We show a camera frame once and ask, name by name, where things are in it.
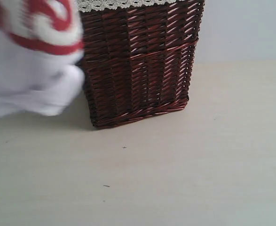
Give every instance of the wicker basket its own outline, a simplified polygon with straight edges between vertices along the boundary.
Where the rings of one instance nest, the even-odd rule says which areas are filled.
[[[204,1],[81,13],[80,66],[95,127],[184,109]]]

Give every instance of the woven wicker texture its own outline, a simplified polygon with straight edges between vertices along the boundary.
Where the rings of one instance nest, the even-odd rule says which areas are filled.
[[[98,128],[184,109],[204,0],[81,13],[84,92]]]

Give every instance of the white wall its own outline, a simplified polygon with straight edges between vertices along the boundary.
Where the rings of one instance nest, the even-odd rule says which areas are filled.
[[[276,0],[207,0],[196,62],[276,60]]]

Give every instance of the lace trim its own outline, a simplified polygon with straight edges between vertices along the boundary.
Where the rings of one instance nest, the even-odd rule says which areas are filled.
[[[78,10],[82,12],[90,12],[91,10],[102,11],[105,8],[117,9],[128,8],[131,6],[152,6],[154,4],[164,5],[166,2],[175,3],[177,0],[75,0]]]

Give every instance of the floor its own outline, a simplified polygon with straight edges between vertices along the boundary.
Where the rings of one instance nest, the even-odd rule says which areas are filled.
[[[196,65],[186,110],[0,120],[0,226],[276,226],[276,62]]]

